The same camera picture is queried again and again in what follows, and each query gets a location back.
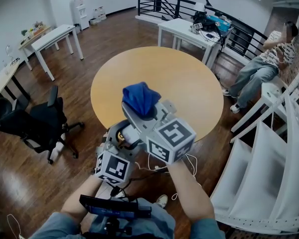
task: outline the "sneaker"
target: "sneaker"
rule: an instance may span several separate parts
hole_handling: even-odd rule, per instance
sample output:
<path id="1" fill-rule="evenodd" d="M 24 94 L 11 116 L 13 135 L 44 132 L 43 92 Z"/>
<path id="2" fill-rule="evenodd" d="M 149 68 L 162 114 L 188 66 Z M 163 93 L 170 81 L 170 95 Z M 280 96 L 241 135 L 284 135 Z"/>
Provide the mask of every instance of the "sneaker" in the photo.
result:
<path id="1" fill-rule="evenodd" d="M 230 110 L 231 110 L 234 114 L 236 114 L 236 113 L 238 113 L 238 112 L 240 111 L 240 107 L 239 107 L 238 104 L 234 104 L 233 106 L 231 106 Z"/>
<path id="2" fill-rule="evenodd" d="M 223 95 L 226 97 L 231 97 L 231 95 L 229 94 L 229 90 L 223 90 Z"/>
<path id="3" fill-rule="evenodd" d="M 167 204 L 167 200 L 168 200 L 168 197 L 167 195 L 161 195 L 157 201 L 156 201 L 156 204 L 158 204 L 160 207 L 162 207 L 163 209 L 165 208 L 166 204 Z"/>

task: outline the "seated person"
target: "seated person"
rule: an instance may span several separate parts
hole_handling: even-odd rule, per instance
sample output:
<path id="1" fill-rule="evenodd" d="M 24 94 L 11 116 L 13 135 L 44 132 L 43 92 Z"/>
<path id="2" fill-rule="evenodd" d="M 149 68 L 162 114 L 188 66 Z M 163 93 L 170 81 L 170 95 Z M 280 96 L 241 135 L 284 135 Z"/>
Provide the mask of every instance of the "seated person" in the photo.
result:
<path id="1" fill-rule="evenodd" d="M 182 160 L 168 165 L 169 173 L 175 184 L 180 204 L 190 219 L 191 239 L 225 239 L 225 235 L 219 230 L 215 221 L 214 208 L 204 190 L 196 182 L 193 175 L 187 169 Z M 82 195 L 94 197 L 102 184 L 102 180 L 91 175 L 64 203 L 59 213 L 53 213 L 43 226 L 35 232 L 30 239 L 84 239 L 84 238 L 113 238 L 107 237 L 104 230 L 108 217 L 97 216 L 91 224 L 90 233 L 80 235 L 79 225 L 87 215 L 86 209 L 80 204 Z M 174 238 L 175 220 L 169 215 L 164 207 L 167 204 L 167 196 L 161 196 L 154 204 L 143 198 L 138 198 L 139 205 L 151 206 L 150 219 L 136 219 L 120 221 L 120 228 L 131 227 L 132 236 L 123 233 L 115 238 Z"/>
<path id="2" fill-rule="evenodd" d="M 287 21 L 283 31 L 273 31 L 265 41 L 263 48 L 266 50 L 251 60 L 240 70 L 235 83 L 223 90 L 224 96 L 236 98 L 241 91 L 237 103 L 230 110 L 238 113 L 240 108 L 245 108 L 247 102 L 255 97 L 263 82 L 271 81 L 278 73 L 291 65 L 296 56 L 295 47 L 292 44 L 294 37 L 298 35 L 296 25 Z"/>

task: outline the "forearm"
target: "forearm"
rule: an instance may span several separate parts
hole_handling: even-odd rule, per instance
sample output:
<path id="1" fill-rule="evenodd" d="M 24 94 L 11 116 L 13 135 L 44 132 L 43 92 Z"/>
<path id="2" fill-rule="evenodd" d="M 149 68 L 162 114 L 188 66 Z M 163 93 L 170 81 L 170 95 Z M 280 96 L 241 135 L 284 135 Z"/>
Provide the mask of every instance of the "forearm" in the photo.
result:
<path id="1" fill-rule="evenodd" d="M 265 50 L 270 50 L 274 47 L 276 47 L 278 44 L 281 44 L 281 42 L 279 40 L 275 40 L 275 41 L 265 41 L 263 48 Z"/>
<path id="2" fill-rule="evenodd" d="M 188 218 L 192 222 L 204 218 L 214 219 L 214 208 L 208 195 L 196 182 L 184 162 L 177 161 L 167 167 L 178 193 L 180 204 Z"/>
<path id="3" fill-rule="evenodd" d="M 69 215 L 79 224 L 87 215 L 87 210 L 80 204 L 81 195 L 95 197 L 102 184 L 102 180 L 91 175 L 72 195 L 65 201 L 61 212 Z"/>

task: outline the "blue box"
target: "blue box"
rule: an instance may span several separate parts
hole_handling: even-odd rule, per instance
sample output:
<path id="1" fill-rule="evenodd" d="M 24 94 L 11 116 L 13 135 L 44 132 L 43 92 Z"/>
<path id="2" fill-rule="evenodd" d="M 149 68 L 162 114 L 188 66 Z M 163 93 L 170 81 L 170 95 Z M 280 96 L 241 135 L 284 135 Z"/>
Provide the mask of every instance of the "blue box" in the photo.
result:
<path id="1" fill-rule="evenodd" d="M 220 31 L 223 31 L 223 32 L 227 32 L 228 29 L 230 28 L 230 23 L 214 16 L 214 15 L 208 15 L 207 16 L 208 19 L 211 19 L 212 21 L 214 22 L 219 22 L 220 23 L 220 26 L 218 27 Z"/>

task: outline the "jeans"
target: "jeans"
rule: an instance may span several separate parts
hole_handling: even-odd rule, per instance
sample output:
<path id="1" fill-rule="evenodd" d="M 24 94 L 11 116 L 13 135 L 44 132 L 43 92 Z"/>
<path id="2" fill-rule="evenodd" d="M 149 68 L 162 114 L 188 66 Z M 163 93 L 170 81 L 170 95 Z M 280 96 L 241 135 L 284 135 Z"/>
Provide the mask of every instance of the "jeans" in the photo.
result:
<path id="1" fill-rule="evenodd" d="M 228 90 L 229 94 L 236 97 L 241 91 L 237 104 L 245 108 L 247 102 L 254 98 L 261 88 L 261 84 L 271 81 L 278 72 L 276 66 L 265 63 L 260 57 L 255 57 L 240 70 L 235 83 Z"/>

